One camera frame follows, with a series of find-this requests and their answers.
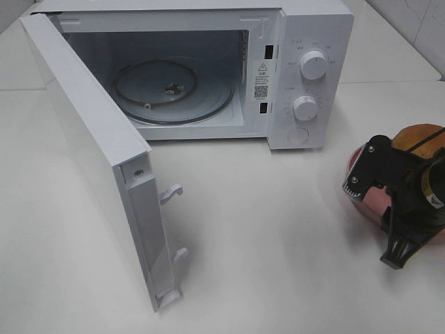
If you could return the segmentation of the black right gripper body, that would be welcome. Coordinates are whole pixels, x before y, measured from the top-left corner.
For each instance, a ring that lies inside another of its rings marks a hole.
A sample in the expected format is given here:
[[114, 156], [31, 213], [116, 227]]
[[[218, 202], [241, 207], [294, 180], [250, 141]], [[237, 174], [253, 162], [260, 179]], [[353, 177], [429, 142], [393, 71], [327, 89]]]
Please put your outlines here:
[[373, 145], [372, 185], [386, 188], [391, 200], [385, 206], [380, 222], [389, 226], [400, 221], [407, 226], [433, 226], [435, 209], [428, 202], [422, 189], [422, 177], [435, 161], [434, 157], [420, 157], [410, 151], [390, 145]]

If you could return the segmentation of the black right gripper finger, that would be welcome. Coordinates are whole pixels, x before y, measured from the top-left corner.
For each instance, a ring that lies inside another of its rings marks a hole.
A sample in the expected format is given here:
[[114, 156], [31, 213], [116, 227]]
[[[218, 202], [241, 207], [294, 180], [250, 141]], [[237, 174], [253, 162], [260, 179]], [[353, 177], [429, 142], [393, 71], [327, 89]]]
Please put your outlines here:
[[391, 139], [373, 136], [361, 149], [343, 181], [343, 191], [354, 202], [362, 202], [371, 187], [382, 189], [393, 182], [389, 173]]

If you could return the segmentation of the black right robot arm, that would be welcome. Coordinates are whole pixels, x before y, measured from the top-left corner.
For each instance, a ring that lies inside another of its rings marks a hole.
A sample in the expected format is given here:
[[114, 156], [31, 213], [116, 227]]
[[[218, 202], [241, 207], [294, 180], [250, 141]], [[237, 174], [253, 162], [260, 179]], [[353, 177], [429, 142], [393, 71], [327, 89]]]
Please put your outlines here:
[[381, 216], [385, 229], [400, 233], [437, 233], [444, 229], [444, 147], [431, 157], [420, 157], [415, 148], [432, 141], [429, 136], [403, 150], [387, 136], [373, 136], [362, 146], [343, 181], [351, 200], [363, 203], [382, 189], [390, 197]]

